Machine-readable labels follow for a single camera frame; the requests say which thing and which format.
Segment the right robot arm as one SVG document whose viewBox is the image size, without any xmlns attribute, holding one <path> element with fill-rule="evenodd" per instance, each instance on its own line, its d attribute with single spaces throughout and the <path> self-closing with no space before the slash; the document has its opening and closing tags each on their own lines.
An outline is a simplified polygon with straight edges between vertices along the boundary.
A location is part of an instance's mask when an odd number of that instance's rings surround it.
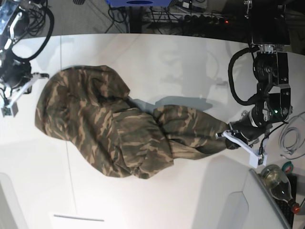
<svg viewBox="0 0 305 229">
<path fill-rule="evenodd" d="M 25 36 L 38 35 L 50 25 L 40 48 L 29 57 L 17 56 L 12 48 Z M 47 0 L 2 0 L 0 2 L 0 84 L 17 90 L 32 79 L 30 61 L 40 55 L 51 38 L 55 19 Z"/>
</svg>

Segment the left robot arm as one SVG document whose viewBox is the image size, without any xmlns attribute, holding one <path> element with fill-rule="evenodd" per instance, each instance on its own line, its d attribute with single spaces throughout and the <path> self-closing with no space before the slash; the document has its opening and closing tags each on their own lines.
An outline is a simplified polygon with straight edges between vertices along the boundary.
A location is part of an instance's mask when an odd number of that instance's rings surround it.
<svg viewBox="0 0 305 229">
<path fill-rule="evenodd" d="M 248 47 L 233 55 L 228 65 L 228 80 L 233 98 L 243 106 L 253 105 L 240 120 L 229 124 L 236 146 L 248 144 L 267 134 L 275 123 L 285 122 L 292 113 L 288 54 L 290 44 L 283 0 L 245 0 L 244 16 Z M 233 67 L 237 59 L 250 53 L 256 93 L 242 100 L 236 93 Z"/>
</svg>

